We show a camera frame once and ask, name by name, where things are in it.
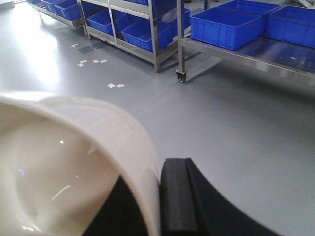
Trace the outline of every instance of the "metal shelf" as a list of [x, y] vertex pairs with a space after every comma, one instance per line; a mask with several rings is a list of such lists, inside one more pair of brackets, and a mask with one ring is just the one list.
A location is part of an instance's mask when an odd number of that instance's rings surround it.
[[67, 26], [71, 27], [72, 29], [76, 30], [78, 28], [81, 28], [83, 26], [83, 18], [79, 18], [79, 19], [76, 19], [74, 21], [69, 21], [67, 20], [66, 18], [63, 18], [59, 15], [56, 15], [55, 13], [53, 12], [50, 12], [50, 11], [47, 11], [45, 8], [44, 8], [44, 5], [40, 2], [40, 3], [37, 3], [37, 4], [32, 4], [32, 3], [29, 3], [29, 5], [34, 8], [35, 10], [39, 11], [39, 12], [42, 12], [44, 13], [45, 15], [47, 16], [50, 16], [52, 18], [54, 18], [55, 20], [57, 21], [60, 21], [61, 23], [64, 23], [66, 24]]
[[[83, 1], [94, 3], [99, 6], [104, 6], [109, 9], [111, 24], [112, 24], [113, 33], [114, 33], [113, 36], [103, 33], [101, 31], [98, 31], [87, 25], [86, 17], [84, 16], [84, 11], [82, 8]], [[176, 40], [170, 45], [168, 45], [166, 48], [164, 48], [163, 50], [158, 49], [157, 18], [155, 19], [153, 18], [152, 0], [149, 0], [148, 6], [137, 4], [134, 2], [125, 1], [125, 0], [78, 0], [78, 2], [80, 3], [80, 6], [81, 6], [81, 12], [83, 15], [83, 20], [84, 20], [84, 30], [88, 38], [90, 38], [90, 36], [94, 36], [122, 50], [125, 50], [126, 52], [129, 52], [137, 57], [142, 58], [154, 64], [154, 68], [156, 72], [160, 72], [161, 71], [160, 65], [177, 52]], [[138, 16], [138, 17], [150, 20], [153, 52], [146, 51], [135, 45], [127, 43], [116, 36], [115, 22], [113, 21], [112, 10], [122, 11], [128, 14], [134, 15], [134, 16]]]
[[120, 39], [116, 39], [117, 42], [115, 42], [115, 38], [109, 34], [106, 34], [106, 33], [103, 33], [99, 30], [96, 30], [92, 27], [89, 27], [87, 26], [87, 32], [89, 35], [92, 35], [100, 40], [103, 40], [107, 43], [110, 43], [120, 49], [123, 49], [131, 54], [134, 54], [136, 55], [137, 57], [140, 57], [144, 60], [147, 60], [148, 62], [151, 62], [153, 63], [153, 53], [149, 52], [149, 51], [146, 51], [142, 48], [139, 48], [137, 46], [134, 46], [130, 43], [127, 43], [123, 40], [120, 40]]
[[[178, 4], [178, 27], [182, 22], [183, 5]], [[315, 86], [315, 49], [282, 42], [266, 37], [245, 44], [237, 51], [220, 48], [203, 43], [189, 37], [179, 36], [179, 69], [176, 71], [180, 82], [185, 82], [187, 71], [185, 70], [185, 48], [212, 56], [232, 61], [241, 65], [255, 68], [274, 76], [298, 81], [306, 85]]]
[[[114, 45], [120, 49], [123, 49], [126, 52], [129, 52], [137, 57], [140, 57], [150, 63], [154, 63], [154, 55], [152, 52], [149, 52], [147, 50], [144, 50], [142, 48], [139, 48], [133, 44], [127, 43], [121, 39], [116, 38], [116, 42], [115, 42], [115, 38], [114, 36], [111, 36], [109, 34], [103, 33], [97, 29], [94, 29], [92, 27], [86, 26], [87, 29], [87, 33], [89, 35], [92, 35], [100, 40], [103, 40], [107, 43], [110, 43], [111, 45]], [[159, 62], [162, 63], [165, 60], [167, 60], [169, 57], [171, 57], [172, 55], [174, 55], [176, 53], [176, 49], [177, 49], [177, 43], [174, 42], [170, 45], [168, 45], [166, 48], [164, 48], [163, 50], [159, 51], [157, 57], [159, 58]]]

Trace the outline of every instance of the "white curved plastic part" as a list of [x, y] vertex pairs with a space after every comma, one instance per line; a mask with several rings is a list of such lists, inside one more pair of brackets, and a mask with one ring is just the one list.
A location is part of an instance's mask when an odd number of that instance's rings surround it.
[[141, 124], [113, 104], [0, 94], [0, 162], [2, 235], [81, 235], [119, 175], [149, 235], [160, 234], [154, 146]]

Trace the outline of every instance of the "black plastic part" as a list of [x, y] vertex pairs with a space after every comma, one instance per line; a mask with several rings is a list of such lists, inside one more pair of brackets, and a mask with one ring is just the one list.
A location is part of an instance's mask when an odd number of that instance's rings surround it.
[[164, 163], [161, 219], [163, 236], [280, 236], [230, 203], [191, 159]]
[[140, 209], [121, 177], [82, 236], [147, 236]]
[[187, 78], [187, 76], [186, 76], [187, 72], [181, 73], [179, 71], [176, 71], [176, 73], [177, 73], [178, 81], [181, 82], [181, 83], [185, 83], [186, 82], [186, 78]]
[[161, 174], [161, 223], [163, 236], [197, 236], [185, 159], [167, 159]]

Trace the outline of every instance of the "wheel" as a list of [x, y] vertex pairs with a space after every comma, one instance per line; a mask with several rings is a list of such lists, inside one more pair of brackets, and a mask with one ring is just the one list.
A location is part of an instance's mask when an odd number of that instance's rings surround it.
[[178, 70], [176, 70], [177, 73], [177, 79], [179, 82], [181, 83], [185, 83], [186, 82], [186, 74], [187, 72], [179, 72]]
[[185, 76], [185, 78], [182, 78], [182, 77], [178, 78], [178, 81], [181, 83], [185, 83], [186, 82], [186, 76]]

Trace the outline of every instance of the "black rubber part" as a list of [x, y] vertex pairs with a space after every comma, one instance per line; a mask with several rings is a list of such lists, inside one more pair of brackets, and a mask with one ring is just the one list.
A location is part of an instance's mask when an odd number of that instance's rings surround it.
[[203, 236], [279, 236], [241, 212], [186, 159], [198, 227]]
[[163, 236], [197, 236], [189, 177], [185, 159], [167, 159], [160, 186]]

